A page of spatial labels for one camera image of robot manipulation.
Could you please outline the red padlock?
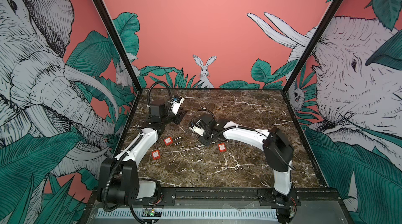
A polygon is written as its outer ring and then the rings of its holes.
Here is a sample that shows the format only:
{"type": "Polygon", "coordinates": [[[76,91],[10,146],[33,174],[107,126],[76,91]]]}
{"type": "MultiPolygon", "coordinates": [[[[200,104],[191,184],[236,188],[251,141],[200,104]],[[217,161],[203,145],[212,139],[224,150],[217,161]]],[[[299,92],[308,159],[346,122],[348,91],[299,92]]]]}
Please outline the red padlock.
{"type": "Polygon", "coordinates": [[[152,158],[153,158],[153,160],[158,160],[158,159],[160,159],[160,158],[161,158],[160,151],[159,151],[159,150],[153,151],[153,152],[152,152],[152,158]]]}
{"type": "Polygon", "coordinates": [[[219,148],[219,152],[226,152],[227,151],[226,145],[224,143],[220,143],[218,145],[218,148],[219,148]]]}

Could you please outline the red padlock shackle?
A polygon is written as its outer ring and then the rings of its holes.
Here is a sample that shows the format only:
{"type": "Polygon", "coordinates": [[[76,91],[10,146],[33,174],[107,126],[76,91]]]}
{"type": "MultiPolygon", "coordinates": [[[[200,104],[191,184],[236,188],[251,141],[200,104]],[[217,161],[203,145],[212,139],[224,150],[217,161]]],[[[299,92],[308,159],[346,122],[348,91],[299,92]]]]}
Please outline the red padlock shackle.
{"type": "Polygon", "coordinates": [[[179,143],[181,143],[183,141],[182,137],[178,137],[176,139],[173,139],[172,137],[168,137],[166,139],[163,140],[164,144],[166,146],[170,146],[170,145],[178,145],[179,143]]]}

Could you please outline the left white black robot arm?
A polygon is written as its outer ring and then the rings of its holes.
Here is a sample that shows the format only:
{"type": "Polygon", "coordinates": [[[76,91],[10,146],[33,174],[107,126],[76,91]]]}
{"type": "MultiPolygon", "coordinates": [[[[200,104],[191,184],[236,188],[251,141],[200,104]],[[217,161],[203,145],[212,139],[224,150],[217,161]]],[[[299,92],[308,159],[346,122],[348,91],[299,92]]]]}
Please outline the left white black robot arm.
{"type": "Polygon", "coordinates": [[[176,114],[156,117],[149,115],[139,128],[136,138],[116,157],[105,159],[100,167],[97,187],[97,200],[103,210],[111,212],[120,206],[133,206],[136,201],[145,199],[153,205],[161,201],[162,192],[157,180],[141,180],[138,165],[147,151],[153,146],[169,123],[180,125],[187,110],[176,114]]]}

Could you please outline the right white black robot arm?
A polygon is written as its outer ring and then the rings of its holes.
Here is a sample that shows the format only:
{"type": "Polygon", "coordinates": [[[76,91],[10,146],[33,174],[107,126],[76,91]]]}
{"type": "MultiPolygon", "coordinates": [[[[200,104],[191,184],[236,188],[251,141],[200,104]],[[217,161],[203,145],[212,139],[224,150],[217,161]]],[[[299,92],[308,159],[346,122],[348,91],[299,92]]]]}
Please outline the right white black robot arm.
{"type": "Polygon", "coordinates": [[[222,138],[245,143],[262,151],[267,165],[273,170],[272,194],[275,202],[283,206],[297,206],[297,196],[291,181],[294,147],[279,128],[256,129],[227,119],[215,120],[209,114],[192,119],[189,128],[198,134],[198,141],[205,146],[222,138]]]}

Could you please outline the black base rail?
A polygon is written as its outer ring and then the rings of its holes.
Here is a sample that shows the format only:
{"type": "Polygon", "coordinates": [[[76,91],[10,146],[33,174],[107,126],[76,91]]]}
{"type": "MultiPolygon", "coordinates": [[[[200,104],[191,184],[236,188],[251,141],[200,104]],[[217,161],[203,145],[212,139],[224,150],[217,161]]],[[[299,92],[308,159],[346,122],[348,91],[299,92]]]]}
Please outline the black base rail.
{"type": "Polygon", "coordinates": [[[334,188],[294,188],[286,203],[282,196],[275,196],[268,187],[163,187],[161,200],[155,200],[156,207],[178,205],[180,201],[220,201],[245,202],[257,201],[260,206],[284,208],[292,206],[294,200],[298,206],[304,201],[340,200],[340,194],[334,188]]]}

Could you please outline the left black frame post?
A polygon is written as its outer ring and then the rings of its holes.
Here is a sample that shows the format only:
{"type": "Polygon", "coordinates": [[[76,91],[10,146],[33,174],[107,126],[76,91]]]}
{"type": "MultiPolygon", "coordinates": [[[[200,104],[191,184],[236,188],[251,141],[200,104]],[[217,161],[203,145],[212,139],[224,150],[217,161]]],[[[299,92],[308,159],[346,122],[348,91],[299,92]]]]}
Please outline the left black frame post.
{"type": "Polygon", "coordinates": [[[120,39],[120,36],[116,30],[116,27],[115,27],[113,20],[107,10],[107,7],[106,7],[104,1],[103,0],[92,0],[92,1],[102,19],[103,24],[106,27],[106,30],[107,30],[109,36],[112,39],[114,46],[116,47],[116,50],[117,50],[121,60],[123,61],[123,64],[126,67],[126,70],[130,76],[131,81],[133,82],[135,89],[137,90],[137,92],[141,92],[142,87],[139,83],[139,80],[138,80],[136,74],[134,73],[133,66],[128,59],[127,52],[125,51],[123,43],[120,39]]]}

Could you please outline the black frame post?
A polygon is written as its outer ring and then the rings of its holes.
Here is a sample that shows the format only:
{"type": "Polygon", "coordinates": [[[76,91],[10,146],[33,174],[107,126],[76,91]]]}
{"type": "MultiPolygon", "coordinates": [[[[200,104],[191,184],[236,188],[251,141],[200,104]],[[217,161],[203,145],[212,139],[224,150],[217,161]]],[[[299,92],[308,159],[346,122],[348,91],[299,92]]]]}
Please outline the black frame post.
{"type": "Polygon", "coordinates": [[[134,73],[133,66],[128,59],[127,52],[125,51],[123,43],[120,39],[120,36],[116,30],[116,27],[115,27],[113,20],[107,10],[107,7],[106,7],[104,1],[103,0],[92,0],[92,1],[102,19],[103,24],[106,27],[106,30],[107,30],[109,36],[112,39],[114,46],[116,47],[116,50],[117,50],[121,60],[123,61],[123,64],[126,67],[126,70],[130,76],[131,81],[133,82],[135,89],[137,90],[137,92],[141,92],[142,87],[139,83],[139,80],[138,80],[136,74],[134,73]]]}
{"type": "Polygon", "coordinates": [[[327,8],[324,16],[322,17],[320,23],[318,24],[315,33],[313,34],[311,40],[309,41],[308,45],[306,46],[303,54],[301,55],[299,61],[297,62],[297,65],[295,69],[293,70],[290,78],[287,80],[285,86],[282,89],[282,93],[287,93],[297,78],[297,75],[300,73],[301,69],[304,67],[306,64],[308,58],[312,55],[312,52],[316,45],[318,44],[321,36],[327,29],[327,26],[329,25],[331,19],[334,17],[336,12],[338,11],[339,7],[341,6],[343,0],[332,0],[329,7],[327,8]]]}

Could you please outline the right black frame post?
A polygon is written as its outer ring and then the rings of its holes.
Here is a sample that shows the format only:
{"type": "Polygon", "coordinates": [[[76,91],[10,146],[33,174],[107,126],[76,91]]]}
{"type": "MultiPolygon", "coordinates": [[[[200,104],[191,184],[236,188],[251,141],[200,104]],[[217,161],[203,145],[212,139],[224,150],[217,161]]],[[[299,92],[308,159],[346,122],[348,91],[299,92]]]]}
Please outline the right black frame post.
{"type": "Polygon", "coordinates": [[[297,75],[300,73],[301,69],[304,67],[306,64],[308,58],[312,55],[312,52],[316,45],[318,44],[321,36],[327,29],[327,26],[329,25],[331,19],[334,17],[336,12],[338,11],[339,7],[341,6],[343,0],[332,0],[329,7],[327,8],[324,16],[322,17],[320,23],[318,24],[315,33],[313,34],[311,40],[309,41],[308,45],[306,46],[303,54],[301,55],[299,61],[297,62],[297,65],[295,69],[293,70],[290,78],[287,80],[285,86],[282,89],[282,93],[287,93],[297,78],[297,75]]]}

